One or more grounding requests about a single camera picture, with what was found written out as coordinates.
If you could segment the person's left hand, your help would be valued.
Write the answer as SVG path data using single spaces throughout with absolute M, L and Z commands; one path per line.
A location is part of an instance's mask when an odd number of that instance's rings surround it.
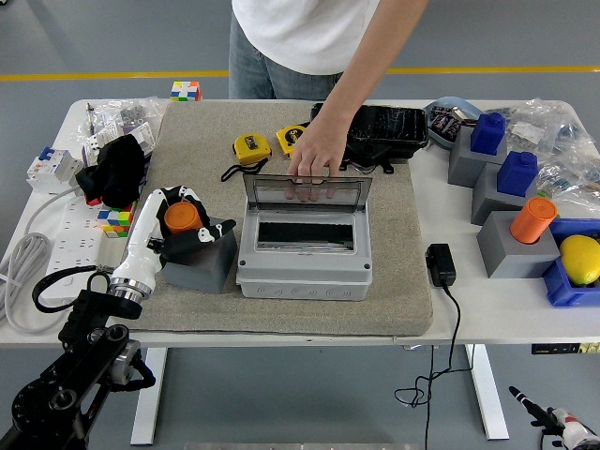
M 294 146 L 287 174 L 296 178 L 339 176 L 353 115 L 322 106 Z

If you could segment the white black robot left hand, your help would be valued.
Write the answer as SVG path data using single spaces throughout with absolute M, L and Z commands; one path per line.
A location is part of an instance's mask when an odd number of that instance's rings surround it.
M 167 210 L 179 203 L 191 207 L 201 224 L 181 232 L 171 231 Z M 212 246 L 235 225 L 233 219 L 212 225 L 200 198 L 190 187 L 154 190 L 129 232 L 127 256 L 112 272 L 109 294 L 140 304 L 155 290 L 156 274 L 165 263 Z

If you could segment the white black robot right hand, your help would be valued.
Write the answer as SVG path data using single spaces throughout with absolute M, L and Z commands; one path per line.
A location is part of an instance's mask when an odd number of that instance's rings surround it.
M 531 425 L 541 428 L 542 437 L 555 436 L 552 445 L 557 449 L 598 449 L 599 436 L 564 408 L 543 409 L 515 386 L 508 387 L 512 396 L 533 417 Z

